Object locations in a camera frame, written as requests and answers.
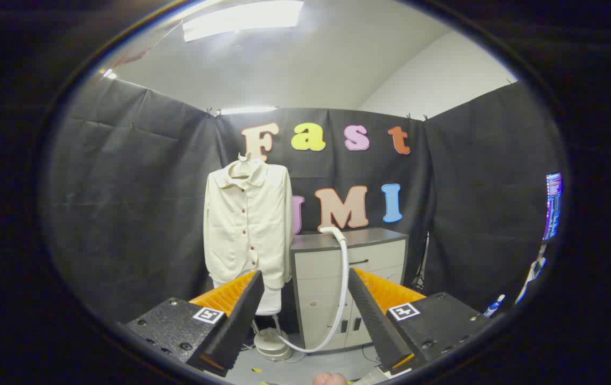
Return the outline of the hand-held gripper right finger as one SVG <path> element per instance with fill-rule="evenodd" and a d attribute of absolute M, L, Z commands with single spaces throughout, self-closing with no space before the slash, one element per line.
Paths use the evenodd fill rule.
<path fill-rule="evenodd" d="M 349 269 L 347 289 L 391 374 L 449 356 L 492 322 L 446 292 L 425 296 L 358 268 Z"/>

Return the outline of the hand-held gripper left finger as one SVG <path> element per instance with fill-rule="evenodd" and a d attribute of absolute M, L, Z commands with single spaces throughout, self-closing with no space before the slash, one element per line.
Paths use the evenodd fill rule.
<path fill-rule="evenodd" d="M 158 355 L 225 377 L 263 294 L 262 272 L 251 271 L 195 299 L 163 300 L 123 329 Z"/>

